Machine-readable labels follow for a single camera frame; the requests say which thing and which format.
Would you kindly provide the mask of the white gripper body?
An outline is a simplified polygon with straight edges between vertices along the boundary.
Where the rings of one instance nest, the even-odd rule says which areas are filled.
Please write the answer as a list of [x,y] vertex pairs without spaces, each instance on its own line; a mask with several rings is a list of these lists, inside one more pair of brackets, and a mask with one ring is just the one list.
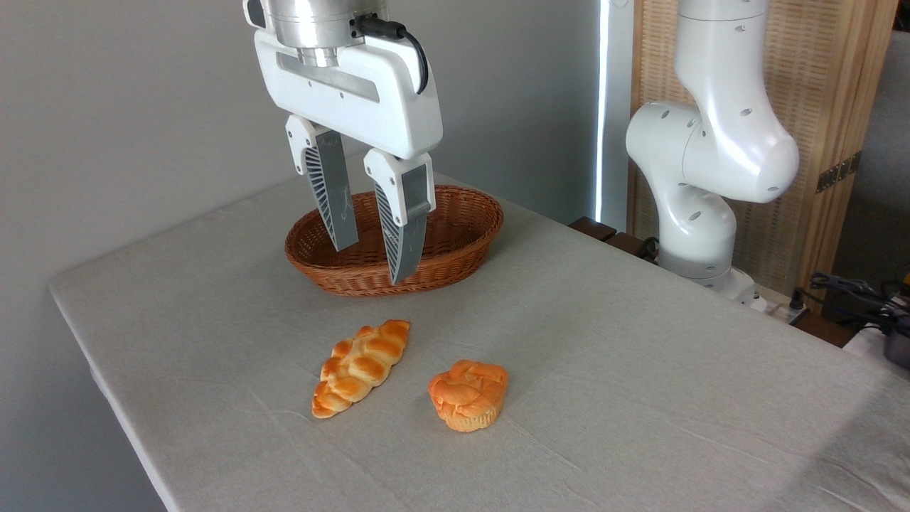
[[413,46],[381,38],[337,51],[335,67],[310,67],[273,33],[257,30],[254,45],[264,84],[277,107],[390,153],[413,159],[443,137],[434,78],[417,94]]

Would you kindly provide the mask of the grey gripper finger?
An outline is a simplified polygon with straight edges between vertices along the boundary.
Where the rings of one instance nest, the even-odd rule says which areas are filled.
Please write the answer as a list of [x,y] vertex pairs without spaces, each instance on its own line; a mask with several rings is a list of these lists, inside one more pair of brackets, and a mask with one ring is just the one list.
[[341,134],[298,114],[287,117],[286,134],[296,172],[308,179],[335,249],[356,244],[360,238]]
[[398,285],[417,271],[428,217],[436,210],[432,159],[402,160],[374,148],[364,164],[374,182],[391,283]]

